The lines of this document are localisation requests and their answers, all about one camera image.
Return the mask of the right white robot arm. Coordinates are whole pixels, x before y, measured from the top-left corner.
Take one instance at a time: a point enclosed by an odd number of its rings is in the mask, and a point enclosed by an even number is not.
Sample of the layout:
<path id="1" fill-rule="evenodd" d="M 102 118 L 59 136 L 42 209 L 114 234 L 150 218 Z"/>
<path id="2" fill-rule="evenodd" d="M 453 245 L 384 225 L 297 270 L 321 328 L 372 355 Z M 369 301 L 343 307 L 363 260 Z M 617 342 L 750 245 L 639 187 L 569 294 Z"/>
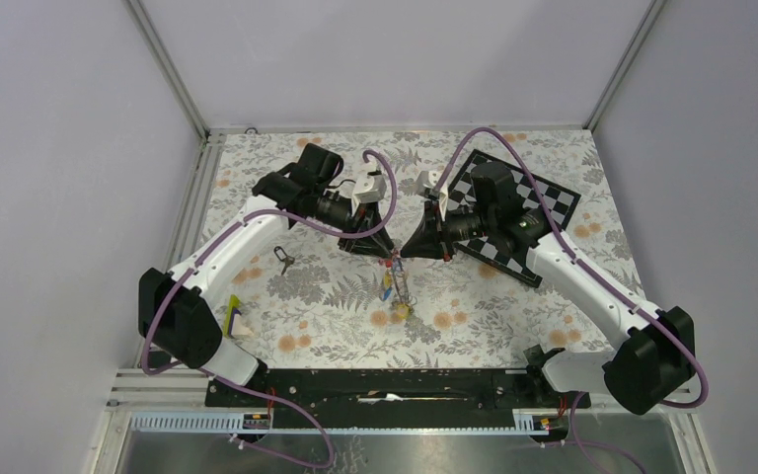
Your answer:
<path id="1" fill-rule="evenodd" d="M 485 238 L 571 301 L 612 347 L 605 353 L 548 356 L 526 381 L 532 402 L 550 407 L 566 392 L 579 391 L 609 394 L 635 415 L 672 404 L 670 394 L 697 372 L 695 326 L 686 311 L 661 309 L 612 278 L 575 247 L 543 200 L 535 207 L 526 204 L 505 164 L 474 168 L 473 201 L 456 208 L 450 208 L 439 179 L 435 171 L 417 177 L 423 216 L 402 257 L 449 261 L 456 243 Z"/>

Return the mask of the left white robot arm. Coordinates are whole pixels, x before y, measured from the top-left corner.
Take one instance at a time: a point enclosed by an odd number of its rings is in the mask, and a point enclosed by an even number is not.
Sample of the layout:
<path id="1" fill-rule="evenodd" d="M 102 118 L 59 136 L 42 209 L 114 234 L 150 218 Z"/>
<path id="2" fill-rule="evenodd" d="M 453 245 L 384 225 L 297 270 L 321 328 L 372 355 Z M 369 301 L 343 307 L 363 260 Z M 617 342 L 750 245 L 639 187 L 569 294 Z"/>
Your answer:
<path id="1" fill-rule="evenodd" d="M 343 196 L 331 188 L 343 169 L 340 155 L 306 145 L 297 161 L 260 178 L 237 214 L 201 248 L 167 271 L 147 270 L 138 284 L 143 371 L 164 372 L 148 361 L 157 347 L 173 358 L 171 367 L 183 364 L 229 384 L 242 405 L 261 402 L 263 362 L 222 333 L 211 306 L 253 256 L 297 223 L 339 238 L 349 252 L 391 258 L 394 243 L 384 228 L 398 200 L 396 177 L 382 154 L 367 149 L 362 159 L 375 159 L 378 170 L 362 174 Z"/>

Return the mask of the yellow key tag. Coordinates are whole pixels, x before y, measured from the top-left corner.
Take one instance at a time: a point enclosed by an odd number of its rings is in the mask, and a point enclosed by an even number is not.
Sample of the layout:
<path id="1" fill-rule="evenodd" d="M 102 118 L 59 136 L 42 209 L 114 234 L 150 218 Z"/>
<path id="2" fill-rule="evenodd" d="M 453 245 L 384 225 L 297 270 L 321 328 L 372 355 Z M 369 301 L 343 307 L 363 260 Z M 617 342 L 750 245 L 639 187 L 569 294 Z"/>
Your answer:
<path id="1" fill-rule="evenodd" d="M 399 320 L 407 320 L 412 313 L 412 307 L 406 303 L 398 303 L 394 306 L 394 316 Z"/>

